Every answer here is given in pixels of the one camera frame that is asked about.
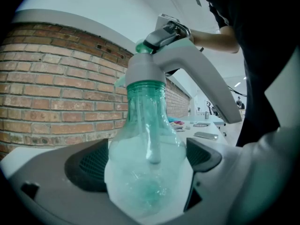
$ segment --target black sleeve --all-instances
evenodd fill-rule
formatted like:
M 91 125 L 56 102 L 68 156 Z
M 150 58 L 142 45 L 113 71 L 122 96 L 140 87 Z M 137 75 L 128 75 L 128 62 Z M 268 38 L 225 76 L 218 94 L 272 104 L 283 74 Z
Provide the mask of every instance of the black sleeve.
M 210 4 L 210 11 L 215 16 L 215 19 L 217 21 L 217 24 L 218 24 L 219 28 L 227 26 L 224 19 L 218 14 L 218 11 L 211 4 Z

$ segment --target teal plastic bottle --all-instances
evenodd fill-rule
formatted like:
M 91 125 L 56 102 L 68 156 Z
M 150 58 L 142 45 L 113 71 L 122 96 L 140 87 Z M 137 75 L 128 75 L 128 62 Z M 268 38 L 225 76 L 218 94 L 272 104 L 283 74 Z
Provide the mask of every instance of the teal plastic bottle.
M 118 186 L 118 206 L 132 218 L 159 212 L 173 195 L 186 146 L 166 115 L 165 84 L 128 85 L 128 114 L 112 140 L 109 159 Z

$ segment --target white ceiling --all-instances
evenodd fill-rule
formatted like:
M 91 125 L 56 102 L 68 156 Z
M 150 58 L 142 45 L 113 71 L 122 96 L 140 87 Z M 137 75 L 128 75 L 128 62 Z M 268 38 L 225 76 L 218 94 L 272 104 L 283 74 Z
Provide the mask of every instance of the white ceiling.
M 218 25 L 214 15 L 209 11 L 208 2 L 200 0 L 201 6 L 196 0 L 143 0 L 159 15 L 165 13 L 178 18 L 189 28 L 216 33 Z M 216 52 L 205 49 L 203 54 L 212 62 L 223 78 L 244 76 L 243 54 Z

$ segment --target person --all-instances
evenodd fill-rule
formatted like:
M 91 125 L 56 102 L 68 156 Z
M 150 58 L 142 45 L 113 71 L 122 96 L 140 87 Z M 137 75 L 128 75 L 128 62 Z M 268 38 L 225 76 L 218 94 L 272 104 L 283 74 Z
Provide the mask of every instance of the person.
M 294 52 L 298 0 L 207 0 L 220 34 L 191 30 L 196 46 L 221 52 L 242 49 L 247 77 L 247 110 L 237 146 L 258 141 L 279 127 L 264 95 Z
M 238 100 L 236 100 L 236 105 L 239 107 L 242 105 L 242 101 L 240 100 L 240 96 L 238 96 Z

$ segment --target black shirt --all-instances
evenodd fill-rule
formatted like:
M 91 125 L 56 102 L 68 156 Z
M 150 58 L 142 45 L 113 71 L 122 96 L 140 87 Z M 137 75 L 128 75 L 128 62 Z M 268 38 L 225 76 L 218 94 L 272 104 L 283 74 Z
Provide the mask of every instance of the black shirt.
M 247 77 L 245 120 L 250 121 L 261 137 L 279 127 L 264 92 L 299 42 L 297 0 L 207 1 L 219 27 L 233 27 L 243 51 Z

